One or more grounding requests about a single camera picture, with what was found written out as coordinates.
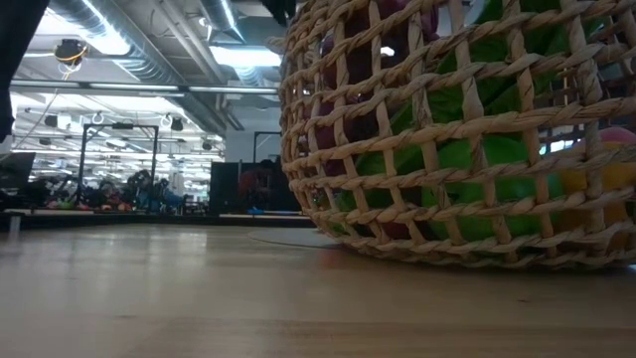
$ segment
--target wicker basket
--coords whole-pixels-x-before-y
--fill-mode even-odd
[[[594,269],[632,263],[636,230],[631,216],[606,224],[603,209],[625,205],[634,189],[606,189],[602,173],[611,163],[633,161],[636,147],[606,149],[599,125],[615,118],[625,121],[636,112],[636,98],[627,85],[633,79],[631,58],[636,56],[636,1],[560,0],[556,9],[538,13],[522,12],[536,0],[492,0],[503,6],[503,16],[470,26],[463,25],[461,0],[404,1],[390,14],[384,1],[388,0],[310,0],[284,41],[270,43],[284,54],[283,170],[314,223],[360,253],[411,263],[511,269]],[[424,19],[438,9],[449,14],[451,34],[435,40],[423,31],[430,26]],[[592,24],[591,32],[587,24]],[[531,41],[537,42],[532,32],[544,28],[564,34],[563,51],[528,49]],[[403,36],[406,53],[386,64],[383,47],[396,36]],[[504,58],[472,59],[473,47],[489,38],[503,41]],[[438,69],[447,57],[454,57],[456,68],[442,73]],[[367,78],[360,78],[357,66],[370,68]],[[608,68],[619,69],[619,78],[605,79],[601,74]],[[541,76],[561,86],[539,90]],[[490,104],[480,86],[500,79],[513,83],[517,109],[486,115]],[[610,97],[612,87],[620,89],[613,93],[621,94]],[[437,121],[438,109],[430,99],[445,89],[460,93],[455,105],[461,114]],[[397,132],[392,117],[401,109],[411,118],[409,127]],[[492,135],[518,135],[527,158],[489,163],[484,138]],[[563,136],[584,137],[585,143],[579,151],[540,153],[551,138]],[[461,155],[470,158],[470,167],[440,165],[441,148],[458,140],[468,143]],[[400,151],[408,147],[417,148],[422,167],[404,172]],[[361,160],[367,160],[361,158],[372,155],[382,159],[383,170],[361,169]],[[551,195],[550,178],[566,170],[584,172],[585,189]],[[498,200],[495,183],[502,178],[532,179],[532,194]],[[457,183],[477,183],[482,196],[472,202],[455,201],[448,188]],[[434,204],[422,205],[424,191]],[[382,200],[371,200],[371,193],[382,195]],[[343,196],[349,196],[353,207],[339,202]],[[586,220],[579,227],[559,230],[559,215],[565,211]],[[537,229],[518,235],[510,228],[514,217],[531,217]],[[492,235],[471,237],[472,228],[462,222],[465,218],[488,223]],[[440,225],[446,237],[431,230]],[[611,245],[616,235],[628,240],[619,247]]]

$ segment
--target woven basket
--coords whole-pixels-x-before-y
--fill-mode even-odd
[[[290,188],[322,231],[381,259],[511,269],[632,263],[633,219],[607,224],[603,210],[625,205],[633,186],[606,189],[602,174],[612,163],[634,161],[636,148],[606,149],[599,128],[636,112],[629,85],[636,1],[560,0],[542,12],[522,12],[537,0],[492,1],[503,16],[469,26],[461,0],[404,1],[397,11],[386,9],[387,0],[308,1],[285,39],[270,42],[284,54],[281,157]],[[437,11],[447,11],[450,35],[435,40],[427,27]],[[538,29],[566,37],[562,51],[558,45],[552,53],[529,50],[531,43],[542,46],[533,39]],[[505,44],[504,56],[473,59],[473,47],[491,38]],[[383,55],[387,46],[396,48],[392,57]],[[440,71],[449,57],[456,68]],[[618,69],[618,78],[605,79],[606,69]],[[549,88],[559,86],[543,89],[538,83],[546,76]],[[513,109],[486,115],[494,100],[480,86],[500,80],[512,83]],[[458,100],[447,109],[460,111],[439,121],[436,112],[444,108],[431,99],[448,89]],[[396,131],[392,118],[401,110],[410,115],[409,126]],[[485,148],[491,136],[519,138],[509,140],[518,140],[525,159],[489,163],[488,150],[507,151]],[[578,151],[550,153],[550,142],[565,137],[585,143]],[[469,167],[442,165],[444,145],[457,141],[468,143],[454,156],[470,158]],[[546,145],[548,153],[541,150]],[[416,148],[421,167],[402,168],[408,148]],[[361,162],[378,158],[375,169],[363,168]],[[567,170],[584,173],[585,188],[552,195],[549,181]],[[496,183],[506,178],[530,178],[530,194],[498,200]],[[481,196],[458,202],[449,188],[467,183],[478,184]],[[423,205],[424,191],[434,203]],[[560,230],[564,212],[585,220]],[[531,220],[536,229],[513,230],[511,218]],[[481,224],[471,228],[466,220]],[[484,225],[492,235],[483,237]],[[472,237],[478,229],[482,234]],[[612,245],[617,235],[627,238],[624,244]]]

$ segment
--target wall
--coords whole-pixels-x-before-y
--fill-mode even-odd
[[[226,162],[251,163],[253,157],[253,131],[233,131],[226,133]],[[256,162],[280,154],[280,135],[261,134],[256,140]]]

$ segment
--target wooden floor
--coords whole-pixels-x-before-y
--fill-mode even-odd
[[[412,267],[253,229],[23,233],[0,357],[635,357],[636,275]]]

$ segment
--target white wall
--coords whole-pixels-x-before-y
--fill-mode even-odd
[[[251,163],[253,158],[253,131],[226,132],[226,162]],[[261,134],[256,140],[256,162],[280,154],[280,135]]]

